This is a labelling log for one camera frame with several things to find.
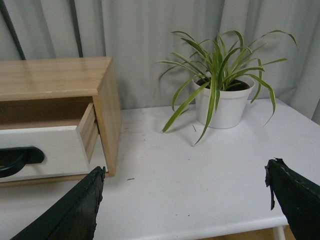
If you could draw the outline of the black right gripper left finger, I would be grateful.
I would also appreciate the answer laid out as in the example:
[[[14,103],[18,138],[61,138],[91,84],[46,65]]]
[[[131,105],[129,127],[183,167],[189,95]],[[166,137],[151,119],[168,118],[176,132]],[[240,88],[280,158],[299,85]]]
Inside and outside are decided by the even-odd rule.
[[[105,167],[97,166],[13,240],[92,240],[103,199]]]

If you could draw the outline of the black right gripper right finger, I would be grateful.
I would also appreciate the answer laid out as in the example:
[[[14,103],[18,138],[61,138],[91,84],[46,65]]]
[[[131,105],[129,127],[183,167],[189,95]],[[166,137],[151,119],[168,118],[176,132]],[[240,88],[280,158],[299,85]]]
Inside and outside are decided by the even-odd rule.
[[[320,238],[320,186],[290,169],[281,158],[265,166],[265,184],[270,188],[271,205],[277,199],[297,240]]]

